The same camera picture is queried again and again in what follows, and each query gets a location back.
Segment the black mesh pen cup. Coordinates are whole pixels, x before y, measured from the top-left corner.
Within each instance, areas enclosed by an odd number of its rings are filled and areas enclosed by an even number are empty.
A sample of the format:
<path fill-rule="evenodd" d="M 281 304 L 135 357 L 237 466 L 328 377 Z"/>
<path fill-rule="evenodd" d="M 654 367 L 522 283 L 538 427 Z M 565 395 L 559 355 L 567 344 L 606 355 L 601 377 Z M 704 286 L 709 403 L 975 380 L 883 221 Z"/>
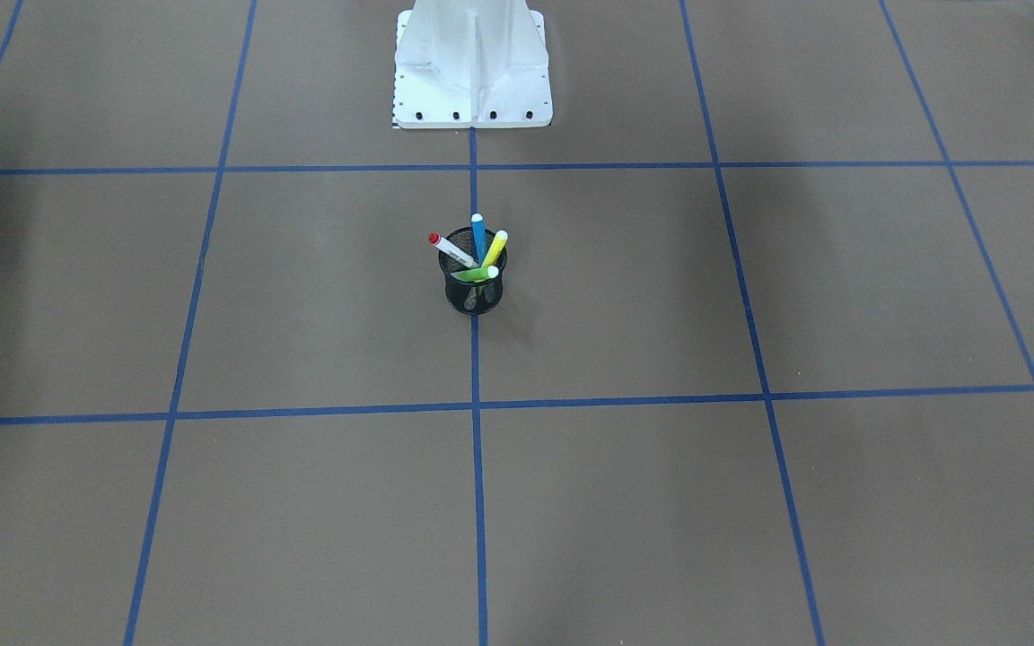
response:
<path fill-rule="evenodd" d="M 444 274 L 444 298 L 456 311 L 467 315 L 483 315 L 499 305 L 504 297 L 504 270 L 508 260 L 508 250 L 501 252 L 485 281 L 462 281 L 455 277 L 460 271 L 468 271 L 467 267 L 448 257 L 443 252 L 436 253 L 439 267 Z"/>

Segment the blue marker pen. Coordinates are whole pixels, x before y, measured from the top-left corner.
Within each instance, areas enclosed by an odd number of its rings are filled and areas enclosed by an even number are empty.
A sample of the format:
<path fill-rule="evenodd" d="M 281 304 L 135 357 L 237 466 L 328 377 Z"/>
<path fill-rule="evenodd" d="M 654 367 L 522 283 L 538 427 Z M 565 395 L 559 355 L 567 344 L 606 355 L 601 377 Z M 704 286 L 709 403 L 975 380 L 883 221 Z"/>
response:
<path fill-rule="evenodd" d="M 485 266 L 486 254 L 489 247 L 485 218 L 480 213 L 473 213 L 470 225 L 473 234 L 473 249 L 475 249 L 478 266 Z"/>

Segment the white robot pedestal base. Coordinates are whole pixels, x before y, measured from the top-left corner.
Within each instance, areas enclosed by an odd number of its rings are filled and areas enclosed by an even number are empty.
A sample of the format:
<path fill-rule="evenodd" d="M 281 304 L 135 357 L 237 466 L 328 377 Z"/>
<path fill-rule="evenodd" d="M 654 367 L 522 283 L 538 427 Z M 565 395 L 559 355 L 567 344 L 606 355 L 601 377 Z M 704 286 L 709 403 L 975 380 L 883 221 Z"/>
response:
<path fill-rule="evenodd" d="M 545 16 L 525 1 L 416 1 L 397 16 L 397 128 L 553 122 Z"/>

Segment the yellow highlighter pen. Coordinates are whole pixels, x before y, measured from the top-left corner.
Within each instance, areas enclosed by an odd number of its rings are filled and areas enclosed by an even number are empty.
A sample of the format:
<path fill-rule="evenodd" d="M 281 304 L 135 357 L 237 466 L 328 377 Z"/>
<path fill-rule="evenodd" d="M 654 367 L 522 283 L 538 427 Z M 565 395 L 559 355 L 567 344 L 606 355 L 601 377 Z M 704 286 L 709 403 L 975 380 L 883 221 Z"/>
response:
<path fill-rule="evenodd" d="M 499 262 L 499 258 L 504 253 L 507 241 L 508 241 L 508 232 L 497 230 L 496 233 L 494 233 L 494 236 L 491 239 L 491 244 L 489 244 L 489 247 L 486 250 L 486 254 L 484 255 L 484 260 L 481 262 L 481 266 L 483 268 L 489 268 L 490 266 L 495 266 L 496 263 Z"/>

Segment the green highlighter pen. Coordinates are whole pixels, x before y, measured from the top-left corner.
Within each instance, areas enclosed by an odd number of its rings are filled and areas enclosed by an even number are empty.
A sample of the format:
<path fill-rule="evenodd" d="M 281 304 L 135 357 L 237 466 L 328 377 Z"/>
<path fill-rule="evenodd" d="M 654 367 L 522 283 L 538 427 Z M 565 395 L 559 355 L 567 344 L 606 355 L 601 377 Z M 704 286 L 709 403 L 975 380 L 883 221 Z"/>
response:
<path fill-rule="evenodd" d="M 447 277 L 457 283 L 476 284 L 494 281 L 494 279 L 500 277 L 500 274 L 499 266 L 481 266 L 480 268 L 456 271 L 456 273 L 448 274 Z"/>

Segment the red capped white marker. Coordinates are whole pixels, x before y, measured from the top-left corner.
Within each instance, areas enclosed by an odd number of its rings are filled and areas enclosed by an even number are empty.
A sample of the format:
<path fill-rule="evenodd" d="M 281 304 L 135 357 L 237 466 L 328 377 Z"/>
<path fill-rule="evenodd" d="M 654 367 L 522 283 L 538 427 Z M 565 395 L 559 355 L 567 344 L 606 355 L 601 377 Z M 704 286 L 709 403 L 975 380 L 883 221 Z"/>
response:
<path fill-rule="evenodd" d="M 443 237 L 438 232 L 431 232 L 428 234 L 428 242 L 435 249 L 438 249 L 440 253 L 447 255 L 452 262 L 459 263 L 460 266 L 467 269 L 476 269 L 480 267 L 479 262 L 468 252 L 464 252 L 459 246 L 455 245 L 446 237 Z"/>

